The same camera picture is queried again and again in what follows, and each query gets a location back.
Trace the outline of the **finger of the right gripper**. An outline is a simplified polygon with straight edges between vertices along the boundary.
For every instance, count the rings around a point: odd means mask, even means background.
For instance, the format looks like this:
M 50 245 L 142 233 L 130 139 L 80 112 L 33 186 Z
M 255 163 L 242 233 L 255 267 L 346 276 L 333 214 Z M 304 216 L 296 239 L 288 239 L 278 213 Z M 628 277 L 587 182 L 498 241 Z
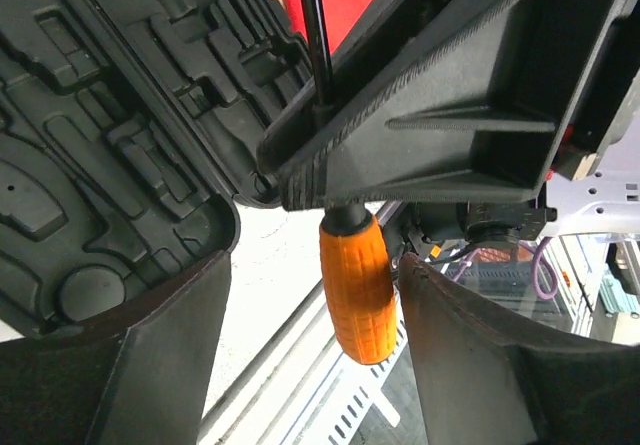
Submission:
M 316 108 L 307 85 L 257 150 L 288 210 L 530 200 L 631 124 L 639 0 L 374 0 Z

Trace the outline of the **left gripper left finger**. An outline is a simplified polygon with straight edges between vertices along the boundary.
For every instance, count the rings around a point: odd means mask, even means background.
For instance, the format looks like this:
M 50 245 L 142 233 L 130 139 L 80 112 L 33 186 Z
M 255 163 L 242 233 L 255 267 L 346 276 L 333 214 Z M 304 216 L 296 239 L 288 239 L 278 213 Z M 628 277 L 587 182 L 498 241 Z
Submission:
M 230 284 L 217 252 L 78 325 L 2 343 L 2 443 L 196 443 Z

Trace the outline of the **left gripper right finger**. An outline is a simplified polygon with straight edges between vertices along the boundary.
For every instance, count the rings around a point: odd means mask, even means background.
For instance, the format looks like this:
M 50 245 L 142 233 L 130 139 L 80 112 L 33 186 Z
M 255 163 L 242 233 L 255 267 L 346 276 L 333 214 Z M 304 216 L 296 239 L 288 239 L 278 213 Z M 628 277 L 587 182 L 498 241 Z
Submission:
M 638 443 L 638 347 L 527 319 L 414 254 L 398 285 L 429 443 Z

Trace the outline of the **large orange screwdriver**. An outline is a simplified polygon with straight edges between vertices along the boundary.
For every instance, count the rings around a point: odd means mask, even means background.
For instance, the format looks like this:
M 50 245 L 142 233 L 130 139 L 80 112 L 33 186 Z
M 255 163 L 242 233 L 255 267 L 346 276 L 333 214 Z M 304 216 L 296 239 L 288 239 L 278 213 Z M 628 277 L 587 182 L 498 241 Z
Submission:
M 309 45 L 317 129 L 333 112 L 334 83 L 322 0 L 301 0 Z M 362 365 L 386 360 L 396 344 L 389 255 L 377 219 L 361 203 L 327 208 L 320 224 L 323 287 L 336 340 Z

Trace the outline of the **black plastic tool case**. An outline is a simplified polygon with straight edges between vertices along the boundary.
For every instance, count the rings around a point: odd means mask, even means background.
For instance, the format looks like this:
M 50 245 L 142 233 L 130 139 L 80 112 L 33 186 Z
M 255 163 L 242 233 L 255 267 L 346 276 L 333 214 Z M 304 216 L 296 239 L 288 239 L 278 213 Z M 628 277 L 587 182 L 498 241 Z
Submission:
M 2 320 L 41 339 L 232 250 L 311 80 L 276 0 L 1 0 Z

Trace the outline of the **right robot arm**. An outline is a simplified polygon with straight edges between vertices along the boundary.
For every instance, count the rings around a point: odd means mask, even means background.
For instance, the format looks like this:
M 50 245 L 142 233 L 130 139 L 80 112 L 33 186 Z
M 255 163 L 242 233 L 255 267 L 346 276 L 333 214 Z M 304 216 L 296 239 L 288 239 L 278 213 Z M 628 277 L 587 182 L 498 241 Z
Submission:
M 437 227 L 639 229 L 639 0 L 373 0 L 265 133 L 290 211 L 422 204 Z

